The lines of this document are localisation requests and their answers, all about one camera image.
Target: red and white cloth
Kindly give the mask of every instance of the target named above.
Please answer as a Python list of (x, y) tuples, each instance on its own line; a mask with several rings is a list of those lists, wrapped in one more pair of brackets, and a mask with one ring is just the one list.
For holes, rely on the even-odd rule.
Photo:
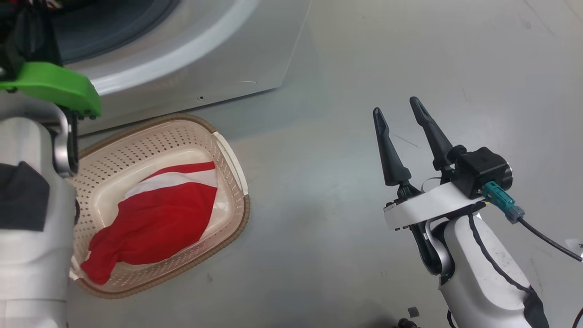
[(216, 192), (214, 162), (159, 170), (125, 194), (115, 221), (91, 239), (81, 268), (93, 282), (105, 284), (117, 262), (150, 264), (171, 257), (201, 238)]

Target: teal connector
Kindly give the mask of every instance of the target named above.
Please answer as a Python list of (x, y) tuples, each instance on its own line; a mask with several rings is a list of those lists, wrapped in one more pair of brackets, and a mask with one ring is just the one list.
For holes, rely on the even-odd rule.
[(484, 185), (482, 196), (502, 210), (506, 218), (515, 224), (519, 219), (524, 217), (524, 210), (514, 205), (515, 201), (506, 193), (496, 182), (490, 181)]

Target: beige laundry basket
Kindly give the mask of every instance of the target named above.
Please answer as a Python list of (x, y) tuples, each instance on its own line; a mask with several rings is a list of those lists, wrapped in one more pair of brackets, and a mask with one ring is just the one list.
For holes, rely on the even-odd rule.
[[(227, 246), (245, 228), (250, 202), (241, 166), (226, 140), (205, 120), (173, 114), (114, 135), (80, 154), (79, 174), (71, 179), (80, 204), (73, 234), (70, 276), (87, 292), (122, 298), (189, 270)], [(118, 263), (104, 285), (87, 278), (80, 264), (95, 233), (117, 216), (117, 204), (132, 186), (159, 169), (214, 161), (218, 189), (208, 227), (199, 242), (155, 264)]]

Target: basket handle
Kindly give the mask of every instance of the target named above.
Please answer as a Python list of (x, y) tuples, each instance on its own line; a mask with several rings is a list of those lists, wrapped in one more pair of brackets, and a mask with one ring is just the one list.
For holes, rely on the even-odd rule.
[(223, 156), (227, 161), (229, 168), (233, 172), (233, 175), (235, 176), (237, 184), (239, 185), (239, 188), (243, 192), (243, 195), (244, 196), (249, 195), (247, 180), (245, 179), (243, 168), (241, 167), (241, 164), (239, 164), (239, 160), (235, 156), (233, 149), (231, 148), (227, 140), (220, 133), (214, 132), (213, 135), (217, 139), (219, 149), (223, 153)]
[(71, 267), (69, 268), (69, 278), (73, 281), (79, 279), (78, 272), (81, 271), (81, 266), (77, 262), (75, 255), (71, 256)]

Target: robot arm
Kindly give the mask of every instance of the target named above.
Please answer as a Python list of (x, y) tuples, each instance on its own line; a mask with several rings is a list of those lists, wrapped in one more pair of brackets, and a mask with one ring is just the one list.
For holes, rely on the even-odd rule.
[(0, 327), (66, 327), (78, 211), (77, 119), (97, 92), (61, 67), (44, 1), (20, 1), (0, 27)]
[(441, 185), (426, 193), (411, 186), (411, 174), (375, 109), (385, 184), (399, 186), (398, 199), (384, 209), (387, 224), (396, 231), (411, 230), (426, 269), (440, 278), (439, 290), (459, 328), (548, 328), (536, 292), (479, 214), (490, 201), (511, 222), (524, 216), (511, 198), (504, 198), (512, 186), (510, 166), (485, 147), (475, 152), (452, 147), (419, 99), (410, 103), (429, 140), (433, 166), (442, 173)]

